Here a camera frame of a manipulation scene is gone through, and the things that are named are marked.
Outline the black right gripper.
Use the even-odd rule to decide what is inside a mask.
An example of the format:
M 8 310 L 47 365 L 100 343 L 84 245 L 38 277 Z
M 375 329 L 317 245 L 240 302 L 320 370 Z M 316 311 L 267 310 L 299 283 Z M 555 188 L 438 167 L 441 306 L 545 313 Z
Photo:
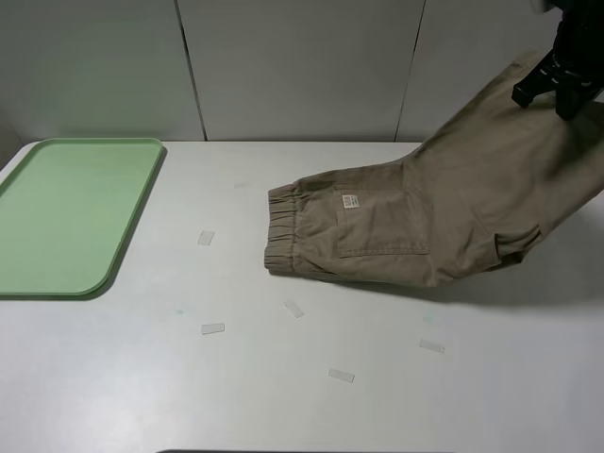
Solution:
M 513 86 L 512 100 L 521 108 L 527 108 L 536 96 L 556 92 L 556 113 L 564 121 L 570 121 L 602 90 L 602 70 L 581 72 L 551 50 Z

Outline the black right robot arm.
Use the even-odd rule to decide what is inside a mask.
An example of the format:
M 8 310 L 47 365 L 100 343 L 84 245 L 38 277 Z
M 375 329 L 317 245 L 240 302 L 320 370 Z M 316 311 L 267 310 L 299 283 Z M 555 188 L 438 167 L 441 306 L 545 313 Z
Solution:
M 603 3 L 599 0 L 544 1 L 543 9 L 562 11 L 551 50 L 513 86 L 512 100 L 527 108 L 535 97 L 555 93 L 564 121 L 603 92 Z

